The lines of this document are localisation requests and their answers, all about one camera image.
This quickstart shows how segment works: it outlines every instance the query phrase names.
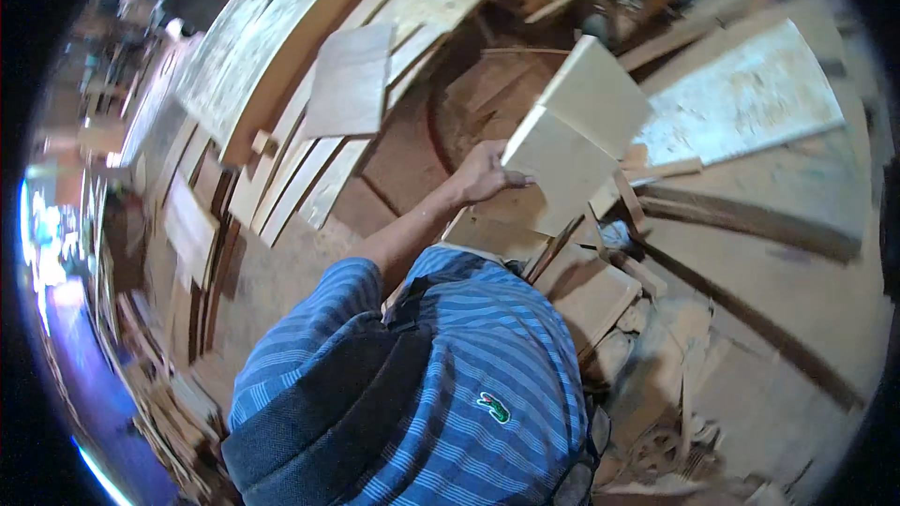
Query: striped polo shirt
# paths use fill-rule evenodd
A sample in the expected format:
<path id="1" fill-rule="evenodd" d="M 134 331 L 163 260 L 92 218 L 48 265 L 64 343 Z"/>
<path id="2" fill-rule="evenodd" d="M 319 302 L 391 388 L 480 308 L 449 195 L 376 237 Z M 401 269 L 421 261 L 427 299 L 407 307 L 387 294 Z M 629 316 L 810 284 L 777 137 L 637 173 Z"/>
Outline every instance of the striped polo shirt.
<path id="1" fill-rule="evenodd" d="M 579 454 L 587 417 L 563 319 L 501 265 L 426 249 L 381 317 L 381 274 L 342 260 L 256 344 L 235 379 L 234 431 L 291 387 L 341 337 L 376 320 L 434 332 L 427 371 L 351 502 L 542 503 Z M 417 290 L 425 286 L 424 292 Z M 407 305 L 417 292 L 415 305 Z M 415 317 L 404 316 L 415 310 Z"/>

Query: wooden panel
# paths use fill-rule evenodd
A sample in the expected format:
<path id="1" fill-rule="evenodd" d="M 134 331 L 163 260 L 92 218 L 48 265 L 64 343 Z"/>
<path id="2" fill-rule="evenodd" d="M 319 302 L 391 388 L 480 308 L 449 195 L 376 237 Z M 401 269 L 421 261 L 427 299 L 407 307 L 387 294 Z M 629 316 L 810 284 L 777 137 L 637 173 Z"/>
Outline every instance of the wooden panel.
<path id="1" fill-rule="evenodd" d="M 737 232 L 648 221 L 648 246 L 699 275 L 726 309 L 838 403 L 848 407 L 871 397 L 890 328 L 873 212 L 861 258 L 846 266 Z"/>
<path id="2" fill-rule="evenodd" d="M 200 207 L 194 192 L 177 172 L 165 204 L 165 234 L 198 286 L 209 285 L 208 267 L 219 222 Z"/>
<path id="3" fill-rule="evenodd" d="M 536 186 L 503 191 L 476 205 L 474 211 L 549 236 L 556 236 L 580 215 L 618 169 L 613 157 L 543 106 L 535 106 L 525 117 L 501 163 L 508 170 L 533 176 Z"/>
<path id="4" fill-rule="evenodd" d="M 593 36 L 578 41 L 537 103 L 616 159 L 651 114 L 647 97 Z"/>
<path id="5" fill-rule="evenodd" d="M 230 0 L 186 67 L 177 94 L 221 147 L 244 164 L 255 133 L 352 0 Z"/>
<path id="6" fill-rule="evenodd" d="M 304 138 L 377 135 L 393 24 L 337 31 L 322 44 Z"/>
<path id="7" fill-rule="evenodd" d="M 549 239 L 540 232 L 479 216 L 468 209 L 461 211 L 441 236 L 441 242 L 522 262 L 540 253 Z"/>
<path id="8" fill-rule="evenodd" d="M 562 315 L 581 361 L 640 294 L 641 284 L 596 252 L 567 244 L 534 282 L 534 289 Z"/>
<path id="9" fill-rule="evenodd" d="M 181 159 L 185 154 L 185 149 L 187 148 L 191 137 L 194 136 L 194 131 L 196 129 L 196 120 L 187 118 L 185 123 L 181 126 L 181 129 L 178 130 L 178 134 L 174 137 L 172 146 L 169 147 L 169 151 L 163 162 L 163 169 L 159 172 L 157 184 L 153 188 L 153 197 L 158 200 L 161 206 L 165 203 L 169 186 L 172 185 L 172 179 L 174 178 L 175 171 L 178 169 L 178 163 L 181 163 Z"/>

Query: wooden strip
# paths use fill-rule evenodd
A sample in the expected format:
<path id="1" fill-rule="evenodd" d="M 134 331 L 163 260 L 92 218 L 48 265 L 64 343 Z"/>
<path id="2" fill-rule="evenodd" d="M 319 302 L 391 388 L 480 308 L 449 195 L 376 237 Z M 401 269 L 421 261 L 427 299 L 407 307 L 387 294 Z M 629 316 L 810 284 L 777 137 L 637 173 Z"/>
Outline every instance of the wooden strip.
<path id="1" fill-rule="evenodd" d="M 642 236 L 647 232 L 647 225 L 644 216 L 644 210 L 641 209 L 641 203 L 637 201 L 635 190 L 628 184 L 628 179 L 624 176 L 622 170 L 613 172 L 613 180 L 615 188 L 618 189 L 619 196 L 624 201 L 624 206 L 631 216 L 629 230 L 636 236 Z"/>
<path id="2" fill-rule="evenodd" d="M 624 271 L 624 273 L 641 282 L 641 287 L 644 288 L 647 295 L 651 298 L 662 298 L 668 293 L 669 286 L 665 280 L 651 272 L 644 264 L 625 253 L 612 253 L 610 257 L 613 264 Z"/>
<path id="3" fill-rule="evenodd" d="M 294 175 L 282 200 L 276 205 L 268 223 L 259 234 L 267 246 L 275 244 L 278 235 L 281 234 L 287 220 L 293 214 L 294 208 L 297 207 L 297 202 L 293 200 L 302 200 L 306 197 L 309 187 L 321 174 L 322 168 L 329 164 L 342 141 L 343 139 L 339 137 L 326 137 L 316 141 L 308 159 Z"/>
<path id="4" fill-rule="evenodd" d="M 163 170 L 160 171 L 157 185 L 153 188 L 153 197 L 159 201 L 161 207 L 165 204 L 175 171 L 178 170 L 178 163 L 181 163 L 187 145 L 190 143 L 191 137 L 194 136 L 196 129 L 196 120 L 186 118 L 185 123 L 181 125 L 181 129 L 178 130 L 178 134 L 174 137 L 172 146 L 169 147 L 163 163 Z"/>
<path id="5" fill-rule="evenodd" d="M 624 170 L 624 176 L 631 182 L 645 182 L 648 179 L 660 179 L 669 176 L 679 176 L 681 174 L 696 174 L 703 170 L 703 162 L 700 157 L 691 157 L 683 161 L 668 164 L 657 164 L 656 166 L 647 166 L 643 168 L 633 168 Z"/>
<path id="6" fill-rule="evenodd" d="M 543 106 L 525 117 L 501 163 L 534 177 L 536 185 L 503 191 L 474 211 L 551 236 L 582 214 L 591 196 L 618 169 L 616 159 Z"/>
<path id="7" fill-rule="evenodd" d="M 208 264 L 219 222 L 200 207 L 181 173 L 172 181 L 172 193 L 165 205 L 165 234 L 197 285 L 206 288 Z"/>
<path id="8" fill-rule="evenodd" d="M 393 24 L 331 34 L 319 51 L 304 138 L 377 135 Z"/>

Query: stack of wood planks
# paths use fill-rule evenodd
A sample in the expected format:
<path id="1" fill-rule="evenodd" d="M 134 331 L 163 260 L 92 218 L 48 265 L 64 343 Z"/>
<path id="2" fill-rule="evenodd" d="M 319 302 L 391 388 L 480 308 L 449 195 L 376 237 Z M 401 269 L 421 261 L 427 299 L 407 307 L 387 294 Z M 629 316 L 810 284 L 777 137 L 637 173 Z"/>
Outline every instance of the stack of wood planks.
<path id="1" fill-rule="evenodd" d="M 321 228 L 381 120 L 481 1 L 231 0 L 177 90 L 222 162 L 242 167 L 231 215 L 269 246 L 294 212 Z M 387 42 L 366 62 L 322 45 L 377 32 Z M 326 82 L 338 73 L 340 82 Z M 347 116 L 360 95 L 372 100 L 365 126 L 360 114 L 316 123 Z"/>

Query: man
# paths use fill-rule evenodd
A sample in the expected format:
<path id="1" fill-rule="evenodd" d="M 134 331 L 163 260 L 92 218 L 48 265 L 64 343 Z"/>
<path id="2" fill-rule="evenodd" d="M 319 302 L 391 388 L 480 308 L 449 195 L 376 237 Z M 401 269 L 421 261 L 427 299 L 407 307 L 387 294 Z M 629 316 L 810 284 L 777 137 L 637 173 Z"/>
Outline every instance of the man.
<path id="1" fill-rule="evenodd" d="M 247 504 L 586 499 L 596 450 L 562 318 L 500 264 L 427 248 L 461 208 L 534 183 L 503 170 L 505 144 L 475 146 L 257 343 L 222 444 Z"/>

